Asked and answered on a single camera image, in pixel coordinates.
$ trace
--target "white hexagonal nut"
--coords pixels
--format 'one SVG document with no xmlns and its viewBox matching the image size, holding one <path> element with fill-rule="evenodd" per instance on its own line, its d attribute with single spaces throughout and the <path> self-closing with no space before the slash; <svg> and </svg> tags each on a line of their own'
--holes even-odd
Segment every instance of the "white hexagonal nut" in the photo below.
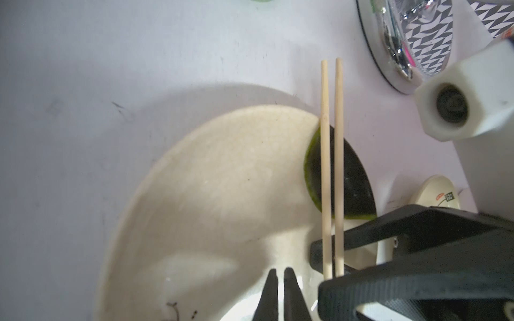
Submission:
<svg viewBox="0 0 514 321">
<path fill-rule="evenodd" d="M 437 110 L 442 89 L 465 98 L 467 117 L 451 123 Z M 415 93 L 425 133 L 439 141 L 459 140 L 502 127 L 514 114 L 514 40 L 501 41 L 423 83 Z"/>
</svg>

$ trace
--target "white plate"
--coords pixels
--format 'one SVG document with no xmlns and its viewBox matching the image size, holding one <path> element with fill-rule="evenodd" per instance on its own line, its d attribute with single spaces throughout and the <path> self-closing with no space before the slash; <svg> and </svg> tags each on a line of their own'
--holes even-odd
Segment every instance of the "white plate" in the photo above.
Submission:
<svg viewBox="0 0 514 321">
<path fill-rule="evenodd" d="M 176 310 L 185 320 L 251 320 L 269 269 L 282 285 L 286 267 L 311 308 L 322 275 L 307 255 L 321 237 L 321 214 L 303 161 L 318 124 L 292 107 L 249 107 L 204 124 L 165 154 L 122 215 L 97 320 L 177 320 Z M 282 298 L 279 286 L 280 310 Z"/>
</svg>

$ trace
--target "white table surface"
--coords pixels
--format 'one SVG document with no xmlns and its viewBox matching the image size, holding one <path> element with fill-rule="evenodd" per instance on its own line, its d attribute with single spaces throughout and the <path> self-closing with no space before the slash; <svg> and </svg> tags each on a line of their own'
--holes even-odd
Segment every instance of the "white table surface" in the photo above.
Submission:
<svg viewBox="0 0 514 321">
<path fill-rule="evenodd" d="M 318 115 L 320 61 L 333 88 L 338 56 L 379 213 L 433 174 L 466 187 L 453 145 L 382 78 L 354 1 L 3 1 L 0 319 L 91 320 L 118 215 L 156 160 L 240 107 Z"/>
</svg>

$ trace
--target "wooden chopstick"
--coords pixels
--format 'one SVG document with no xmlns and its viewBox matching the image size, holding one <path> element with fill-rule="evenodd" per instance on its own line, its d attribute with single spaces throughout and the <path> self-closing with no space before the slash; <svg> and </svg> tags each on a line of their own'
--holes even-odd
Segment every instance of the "wooden chopstick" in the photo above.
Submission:
<svg viewBox="0 0 514 321">
<path fill-rule="evenodd" d="M 336 277 L 344 275 L 344 118 L 343 61 L 336 59 L 336 126 L 334 133 L 334 218 Z"/>
<path fill-rule="evenodd" d="M 330 121 L 328 105 L 328 66 L 321 62 L 321 233 L 323 277 L 332 278 L 332 197 L 330 172 Z"/>
</svg>

